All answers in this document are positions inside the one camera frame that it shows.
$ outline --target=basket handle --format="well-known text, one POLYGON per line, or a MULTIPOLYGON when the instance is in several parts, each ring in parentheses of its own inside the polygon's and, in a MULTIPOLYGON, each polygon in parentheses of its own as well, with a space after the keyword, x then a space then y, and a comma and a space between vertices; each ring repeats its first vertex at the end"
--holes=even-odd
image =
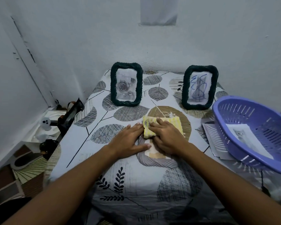
POLYGON ((263 163, 269 167, 270 169, 272 169, 273 171, 281 174, 281 162, 277 161, 275 159, 270 159, 267 158, 263 155, 259 155, 259 158, 263 161, 263 163))

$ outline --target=hand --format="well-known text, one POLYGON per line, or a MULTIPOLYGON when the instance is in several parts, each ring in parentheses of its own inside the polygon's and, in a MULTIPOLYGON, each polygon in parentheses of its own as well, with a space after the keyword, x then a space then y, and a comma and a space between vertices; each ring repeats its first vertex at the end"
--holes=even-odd
POLYGON ((127 158, 140 151, 145 151, 151 147, 150 144, 135 145, 136 139, 143 133, 144 128, 140 123, 130 127, 127 125, 119 132, 107 145, 109 150, 116 154, 117 159, 127 158))
POLYGON ((188 142, 179 130, 168 121, 162 121, 159 117, 157 123, 150 123, 149 129, 156 133, 153 140, 157 146, 167 154, 177 154, 178 150, 188 142))

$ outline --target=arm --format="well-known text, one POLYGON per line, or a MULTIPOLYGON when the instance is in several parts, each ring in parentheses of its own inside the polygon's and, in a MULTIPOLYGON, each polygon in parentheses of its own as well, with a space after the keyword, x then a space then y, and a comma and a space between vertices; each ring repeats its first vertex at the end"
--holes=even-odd
POLYGON ((214 161, 169 122, 158 118, 149 128, 158 136, 156 144, 168 154, 183 158, 209 185, 239 224, 281 224, 281 206, 258 188, 214 161))
POLYGON ((78 208, 100 174, 120 158, 129 157, 150 146, 135 146, 143 125, 128 125, 97 153, 65 173, 9 218, 4 225, 65 224, 78 208))

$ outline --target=forearm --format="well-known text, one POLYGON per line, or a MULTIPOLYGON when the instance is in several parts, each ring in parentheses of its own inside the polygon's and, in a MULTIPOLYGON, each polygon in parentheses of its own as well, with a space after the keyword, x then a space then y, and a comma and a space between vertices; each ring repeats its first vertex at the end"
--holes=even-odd
POLYGON ((180 148, 179 155, 206 181, 239 224, 281 224, 278 203, 193 144, 180 148))
POLYGON ((78 208, 99 175, 115 162, 113 151, 104 146, 80 163, 8 219, 4 225, 65 224, 78 208))

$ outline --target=blue scribble drawing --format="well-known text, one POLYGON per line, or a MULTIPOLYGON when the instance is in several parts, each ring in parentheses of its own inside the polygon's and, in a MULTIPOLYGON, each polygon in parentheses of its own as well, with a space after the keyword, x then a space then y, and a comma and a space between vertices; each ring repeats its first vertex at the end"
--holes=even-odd
POLYGON ((197 75, 193 76, 191 78, 191 90, 190 90, 190 96, 191 98, 188 98, 188 101, 190 102, 202 102, 205 98, 205 90, 207 88, 206 83, 206 77, 207 74, 204 74, 200 77, 197 75))

